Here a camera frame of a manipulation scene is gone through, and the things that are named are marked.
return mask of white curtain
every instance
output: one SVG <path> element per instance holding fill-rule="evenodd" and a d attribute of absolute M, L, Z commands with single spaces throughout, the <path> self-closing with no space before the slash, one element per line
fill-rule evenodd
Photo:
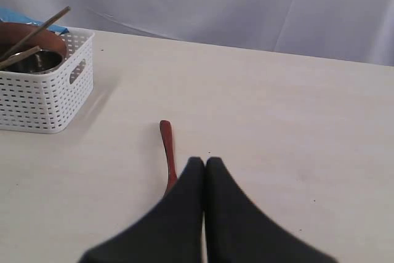
<path fill-rule="evenodd" d="M 184 41 L 394 65 L 394 0 L 0 0 L 45 20 Z"/>

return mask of brown bowl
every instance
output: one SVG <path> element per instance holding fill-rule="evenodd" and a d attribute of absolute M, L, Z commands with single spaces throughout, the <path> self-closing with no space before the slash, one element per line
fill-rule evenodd
<path fill-rule="evenodd" d="M 24 38 L 37 28 L 34 25 L 19 24 L 19 23 L 1 23 L 0 22 L 0 55 L 11 48 L 19 40 Z M 39 46 L 41 49 L 48 49 L 55 51 L 66 57 L 67 46 L 63 39 L 49 30 L 43 30 L 36 36 L 31 38 L 18 51 L 25 51 L 33 46 Z"/>

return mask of metal bowl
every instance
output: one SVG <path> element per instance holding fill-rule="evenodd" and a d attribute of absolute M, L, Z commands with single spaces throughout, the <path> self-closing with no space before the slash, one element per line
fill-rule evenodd
<path fill-rule="evenodd" d="M 17 73 L 45 74 L 54 71 L 63 62 L 63 56 L 58 52 L 41 49 L 22 61 L 8 66 L 4 71 Z"/>

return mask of blue object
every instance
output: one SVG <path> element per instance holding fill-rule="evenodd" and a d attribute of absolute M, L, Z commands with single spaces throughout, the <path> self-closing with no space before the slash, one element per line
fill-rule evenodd
<path fill-rule="evenodd" d="M 29 25 L 39 26 L 43 22 L 35 21 L 31 18 L 26 17 L 25 15 L 19 14 L 18 12 L 14 12 L 13 10 L 6 9 L 5 7 L 0 6 L 0 22 L 13 22 L 13 23 L 22 23 Z M 53 32 L 58 32 L 60 34 L 68 33 L 68 29 L 62 26 L 51 25 L 48 27 L 48 30 Z"/>

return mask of wooden stick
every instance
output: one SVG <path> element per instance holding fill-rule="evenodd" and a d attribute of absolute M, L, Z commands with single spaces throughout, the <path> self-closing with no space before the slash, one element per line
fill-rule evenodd
<path fill-rule="evenodd" d="M 11 66 L 14 63 L 22 61 L 23 59 L 39 52 L 40 50 L 41 50 L 41 48 L 39 46 L 34 46 L 31 49 L 28 49 L 27 51 L 21 52 L 18 55 L 8 58 L 7 60 L 0 62 L 0 70 L 3 70 L 5 68 L 7 68 L 8 66 Z"/>
<path fill-rule="evenodd" d="M 168 167 L 168 180 L 165 194 L 174 186 L 178 180 L 177 172 L 175 171 L 174 161 L 174 144 L 172 142 L 172 129 L 171 123 L 168 120 L 160 121 L 160 133 L 163 139 L 164 149 L 167 156 L 167 167 Z"/>
<path fill-rule="evenodd" d="M 30 38 L 36 36 L 38 33 L 42 32 L 42 30 L 45 30 L 46 28 L 48 28 L 49 26 L 51 26 L 51 24 L 55 23 L 58 19 L 60 19 L 61 17 L 63 17 L 65 14 L 67 14 L 70 11 L 70 7 L 65 7 L 64 9 L 62 9 L 60 12 L 58 12 L 57 14 L 55 14 L 52 18 L 50 18 L 48 21 L 44 22 L 43 24 L 41 24 L 40 26 L 37 27 L 37 29 L 35 29 L 34 31 L 32 31 L 31 33 L 27 34 L 24 38 L 22 38 L 18 43 L 16 43 L 16 45 L 12 46 L 7 52 L 5 52 L 1 57 L 0 57 L 0 61 L 5 60 L 6 58 L 8 58 L 10 55 L 16 53 L 18 51 L 18 49 L 20 49 Z"/>

